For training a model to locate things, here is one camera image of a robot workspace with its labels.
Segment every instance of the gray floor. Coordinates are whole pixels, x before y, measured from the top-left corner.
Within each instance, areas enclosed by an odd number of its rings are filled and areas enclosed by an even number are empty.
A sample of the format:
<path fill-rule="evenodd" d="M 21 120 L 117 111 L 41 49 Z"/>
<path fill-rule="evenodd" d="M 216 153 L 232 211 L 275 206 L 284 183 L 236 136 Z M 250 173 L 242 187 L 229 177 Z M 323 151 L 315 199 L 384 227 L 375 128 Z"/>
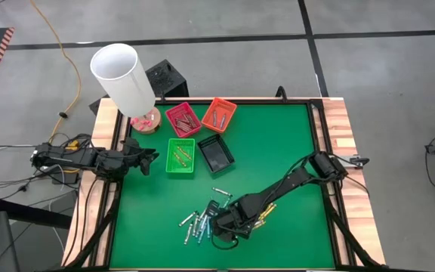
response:
<path fill-rule="evenodd" d="M 64 42 L 304 33 L 295 0 L 36 2 Z M 435 1 L 306 4 L 315 33 L 435 29 Z M 12 45 L 54 43 L 27 0 L 1 4 L 1 26 L 16 27 Z M 316 46 L 329 94 L 345 97 L 359 152 L 372 160 L 365 170 L 366 182 L 387 263 L 435 270 L 435 189 L 424 170 L 424 145 L 435 135 L 435 36 L 318 40 Z M 103 95 L 88 68 L 97 49 L 67 50 L 83 86 L 82 99 L 61 129 L 67 134 L 91 133 L 93 128 L 87 105 Z M 304 40 L 136 49 L 145 67 L 167 58 L 187 79 L 192 96 L 272 95 L 278 85 L 290 96 L 319 96 Z M 76 78 L 59 50 L 8 51 L 0 67 L 0 144 L 45 141 L 57 112 L 75 90 Z M 1 151 L 0 181 L 31 175 L 30 153 Z M 430 171 L 435 179 L 435 157 L 430 158 Z M 2 189 L 0 197 L 13 191 Z M 41 181 L 10 200 L 30 204 L 64 192 L 66 188 L 60 191 L 60 186 Z M 64 200 L 62 209 L 69 202 Z M 14 224 L 14 232 L 25 226 Z M 17 243 L 23 271 L 56 264 L 61 249 L 53 230 L 30 230 Z M 40 250 L 32 252 L 26 245 L 37 235 L 45 238 Z"/>

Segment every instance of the plastic bin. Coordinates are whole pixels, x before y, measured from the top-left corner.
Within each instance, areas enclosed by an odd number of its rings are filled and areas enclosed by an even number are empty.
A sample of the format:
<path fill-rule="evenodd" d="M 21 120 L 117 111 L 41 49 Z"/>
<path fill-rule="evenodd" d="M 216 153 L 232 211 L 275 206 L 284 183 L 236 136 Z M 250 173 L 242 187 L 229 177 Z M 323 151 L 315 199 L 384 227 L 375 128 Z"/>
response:
<path fill-rule="evenodd" d="M 238 105 L 234 103 L 216 97 L 212 101 L 211 106 L 209 106 L 208 110 L 205 112 L 205 115 L 202 118 L 202 124 L 213 131 L 223 133 L 226 130 L 227 125 L 229 125 L 237 107 Z M 214 112 L 216 112 L 216 125 L 214 125 Z M 226 114 L 226 119 L 221 128 L 221 121 L 224 118 L 224 114 Z"/>
<path fill-rule="evenodd" d="M 197 146 L 212 173 L 219 172 L 234 163 L 233 155 L 219 134 L 200 141 Z"/>
<path fill-rule="evenodd" d="M 190 131 L 185 132 L 182 131 L 180 128 L 177 127 L 177 119 L 186 120 L 185 115 L 190 116 L 190 118 L 193 120 L 193 123 L 196 125 L 195 128 L 192 128 Z M 165 111 L 165 115 L 167 116 L 167 119 L 172 125 L 172 128 L 175 131 L 175 134 L 179 138 L 187 138 L 192 134 L 195 134 L 201 129 L 201 123 L 199 122 L 199 119 L 197 118 L 196 114 L 193 111 L 193 108 L 190 107 L 189 103 L 184 102 L 182 104 L 178 104 L 176 107 L 173 107 L 170 110 Z"/>
<path fill-rule="evenodd" d="M 169 139 L 167 150 L 167 162 L 165 171 L 167 173 L 192 173 L 194 172 L 194 151 L 196 141 L 194 139 Z"/>

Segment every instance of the white cylinder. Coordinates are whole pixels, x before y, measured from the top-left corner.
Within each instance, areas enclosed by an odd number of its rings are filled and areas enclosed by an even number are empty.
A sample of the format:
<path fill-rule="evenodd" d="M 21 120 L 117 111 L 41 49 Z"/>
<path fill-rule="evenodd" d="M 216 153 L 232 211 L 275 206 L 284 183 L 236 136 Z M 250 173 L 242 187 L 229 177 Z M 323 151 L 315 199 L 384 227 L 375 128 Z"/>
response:
<path fill-rule="evenodd" d="M 90 70 L 123 115 L 138 117 L 156 102 L 137 52 L 129 45 L 112 44 L 91 58 Z"/>

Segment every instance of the black basket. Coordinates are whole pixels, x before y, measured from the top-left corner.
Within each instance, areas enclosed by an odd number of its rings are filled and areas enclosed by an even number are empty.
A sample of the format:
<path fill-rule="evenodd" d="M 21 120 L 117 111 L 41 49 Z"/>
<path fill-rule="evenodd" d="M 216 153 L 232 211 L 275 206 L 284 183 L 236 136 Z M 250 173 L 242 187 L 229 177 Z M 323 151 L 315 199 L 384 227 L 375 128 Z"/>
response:
<path fill-rule="evenodd" d="M 234 163 L 233 155 L 219 134 L 200 141 L 197 146 L 212 173 L 219 172 Z"/>

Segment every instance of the green table surface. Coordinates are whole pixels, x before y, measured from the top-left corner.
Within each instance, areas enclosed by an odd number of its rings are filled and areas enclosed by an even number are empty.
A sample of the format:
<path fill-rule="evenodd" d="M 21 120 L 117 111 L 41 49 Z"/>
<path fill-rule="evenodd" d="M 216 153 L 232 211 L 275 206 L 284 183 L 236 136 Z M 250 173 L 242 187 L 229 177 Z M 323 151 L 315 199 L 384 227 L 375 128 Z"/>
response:
<path fill-rule="evenodd" d="M 163 116 L 171 106 L 158 106 Z M 201 119 L 208 105 L 192 105 Z M 213 135 L 202 128 L 192 135 L 196 143 Z M 191 212 L 201 212 L 214 199 L 263 190 L 278 181 L 288 168 L 313 152 L 307 108 L 304 105 L 239 105 L 222 134 L 236 162 L 213 175 L 196 147 L 194 174 L 175 176 L 165 172 L 168 139 L 176 134 L 169 121 L 154 134 L 132 132 L 142 147 L 156 148 L 159 158 L 150 175 L 133 168 L 122 188 L 110 267 L 112 268 L 330 268 L 332 246 L 320 188 L 307 185 L 276 201 L 266 224 L 240 239 L 233 250 L 216 249 L 204 238 L 198 245 L 184 238 L 188 224 L 178 224 Z M 220 246 L 228 246 L 218 238 Z"/>

